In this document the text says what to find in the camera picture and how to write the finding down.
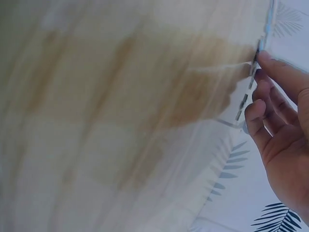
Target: leaf print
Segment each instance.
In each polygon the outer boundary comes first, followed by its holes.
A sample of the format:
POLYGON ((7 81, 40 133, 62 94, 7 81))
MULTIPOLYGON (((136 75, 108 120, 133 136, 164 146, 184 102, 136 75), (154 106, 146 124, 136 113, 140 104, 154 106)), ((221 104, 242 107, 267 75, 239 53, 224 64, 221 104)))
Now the leaf print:
POLYGON ((262 212, 267 211, 260 218, 254 220, 257 223, 251 226, 259 226, 254 232, 295 232, 295 228, 301 229, 298 222, 299 216, 282 203, 270 204, 265 206, 262 212))
MULTIPOLYGON (((240 150, 247 142, 243 142, 243 143, 240 143, 234 146, 230 153, 227 151, 227 148, 225 147, 223 140, 220 140, 219 143, 220 144, 217 146, 218 153, 216 155, 215 154, 213 155, 216 157, 217 164, 220 165, 220 167, 223 167, 224 172, 220 173, 221 169, 218 169, 215 166, 211 166, 211 169, 213 170, 215 174, 220 174, 219 181, 218 182, 208 181, 209 185, 211 185, 211 188, 206 187, 206 189, 210 190, 210 194, 215 195, 215 196, 222 195, 221 192, 225 189, 225 186, 223 185, 224 179, 233 179, 233 178, 238 177, 236 174, 233 173, 234 171, 232 172, 230 171, 243 168, 244 165, 238 165, 238 163, 243 164, 243 161, 247 160, 247 158, 243 156, 250 152, 248 150, 243 150, 243 151, 240 150), (225 153, 229 155, 222 156, 220 152, 222 150, 226 151, 225 153)), ((207 201, 212 202, 213 200, 210 197, 208 197, 207 201)))
POLYGON ((293 34, 298 33, 302 29, 302 13, 279 2, 274 36, 279 38, 286 35, 293 36, 293 34))

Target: gray leaf print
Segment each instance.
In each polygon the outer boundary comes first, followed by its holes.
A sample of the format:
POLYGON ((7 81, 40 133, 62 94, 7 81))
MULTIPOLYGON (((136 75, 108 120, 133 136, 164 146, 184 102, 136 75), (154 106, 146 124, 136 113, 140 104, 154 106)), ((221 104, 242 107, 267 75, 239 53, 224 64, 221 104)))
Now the gray leaf print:
POLYGON ((302 13, 280 2, 274 27, 274 37, 293 36, 302 29, 302 13))

